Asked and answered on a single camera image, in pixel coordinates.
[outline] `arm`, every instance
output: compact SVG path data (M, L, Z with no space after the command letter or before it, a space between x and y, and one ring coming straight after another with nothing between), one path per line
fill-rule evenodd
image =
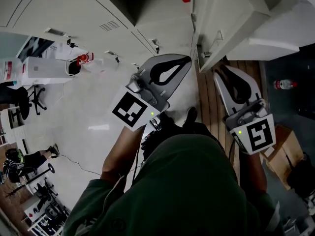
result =
M124 127L116 143L106 157L100 179L115 184L121 176L127 176L133 165L145 126L132 132Z
M261 165L259 153L240 153L240 182L246 195L267 192L267 179Z

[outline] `cardboard box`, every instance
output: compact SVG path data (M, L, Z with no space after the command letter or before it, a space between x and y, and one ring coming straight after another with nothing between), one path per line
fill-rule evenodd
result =
M291 172L290 164L286 156L290 159L293 167L303 158L303 151L294 132L282 125L276 128L276 144L268 148L261 154L266 159L268 167L276 173L286 189L290 189L287 184L287 177Z

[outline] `shoe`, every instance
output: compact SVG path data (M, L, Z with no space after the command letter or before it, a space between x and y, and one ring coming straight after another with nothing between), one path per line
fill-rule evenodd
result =
M195 107L190 107L187 110L187 118L185 120L186 123L194 123L197 120L197 109Z
M51 158L56 158L60 155L57 144L54 144L52 147L49 147L52 154L55 154L56 156L52 156Z

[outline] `air vent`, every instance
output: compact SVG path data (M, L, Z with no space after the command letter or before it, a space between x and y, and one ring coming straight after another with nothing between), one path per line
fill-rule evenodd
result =
M101 25L100 27L105 31L109 31L109 30L118 28L119 25L115 21L110 21L107 24Z

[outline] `white tile floor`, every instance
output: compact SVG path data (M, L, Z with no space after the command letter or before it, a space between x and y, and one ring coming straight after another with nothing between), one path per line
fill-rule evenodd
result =
M103 161L123 127L108 116L107 108L119 87L128 83L133 72L136 72L134 67L121 64L117 69L108 68L105 72L75 78L64 85L46 85L42 100L47 111L41 110L37 116L32 107L25 121L30 153L57 143L61 154L80 163L82 168L100 174ZM198 103L194 67L169 103L172 117L178 124L183 124L187 108ZM49 159L48 162L56 170L55 174L49 173L49 179L55 185L60 201L69 209L74 207L88 182L99 178L96 174L82 171L79 165L65 157ZM47 163L39 171L46 169ZM132 173L128 175L127 186L131 185Z

